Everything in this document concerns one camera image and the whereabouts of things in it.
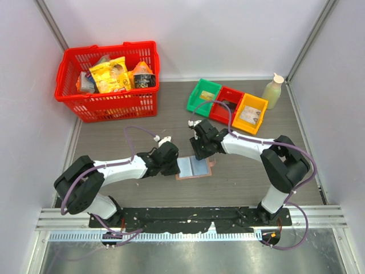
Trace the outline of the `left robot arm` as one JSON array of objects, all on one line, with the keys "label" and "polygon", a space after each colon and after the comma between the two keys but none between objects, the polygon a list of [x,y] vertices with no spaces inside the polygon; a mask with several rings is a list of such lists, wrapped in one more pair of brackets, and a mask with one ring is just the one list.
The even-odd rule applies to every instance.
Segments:
[{"label": "left robot arm", "polygon": [[100,189],[123,180],[179,174],[178,156],[179,149],[168,140],[160,141],[150,152],[126,159],[101,162],[81,156],[54,183],[62,200],[61,214],[86,212],[109,227],[120,226],[121,207],[113,197],[100,194]]}]

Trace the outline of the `pink leather card holder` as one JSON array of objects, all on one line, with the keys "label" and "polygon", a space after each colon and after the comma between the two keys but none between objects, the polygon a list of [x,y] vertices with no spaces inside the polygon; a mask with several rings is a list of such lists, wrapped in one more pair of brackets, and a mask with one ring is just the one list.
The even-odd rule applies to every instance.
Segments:
[{"label": "pink leather card holder", "polygon": [[180,173],[176,180],[194,179],[212,175],[212,167],[216,164],[214,159],[197,160],[195,156],[185,156],[177,159]]}]

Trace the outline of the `white VIP credit card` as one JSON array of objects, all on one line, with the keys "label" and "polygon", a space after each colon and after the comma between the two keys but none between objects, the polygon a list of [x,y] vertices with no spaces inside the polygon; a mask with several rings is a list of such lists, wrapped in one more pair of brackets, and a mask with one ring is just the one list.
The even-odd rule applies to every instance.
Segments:
[{"label": "white VIP credit card", "polygon": [[240,119],[250,124],[256,124],[261,116],[261,110],[250,106],[244,106],[240,113]]}]

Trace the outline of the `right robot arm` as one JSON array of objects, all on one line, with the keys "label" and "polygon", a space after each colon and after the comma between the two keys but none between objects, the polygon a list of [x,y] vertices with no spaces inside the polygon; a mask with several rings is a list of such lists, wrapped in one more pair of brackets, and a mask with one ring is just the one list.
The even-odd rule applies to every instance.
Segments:
[{"label": "right robot arm", "polygon": [[233,154],[262,163],[271,183],[258,205],[257,217],[263,225],[271,225],[278,219],[286,199],[310,171],[305,152],[284,135],[276,139],[248,137],[227,128],[219,131],[206,119],[190,120],[188,126],[194,131],[190,143],[196,159]]}]

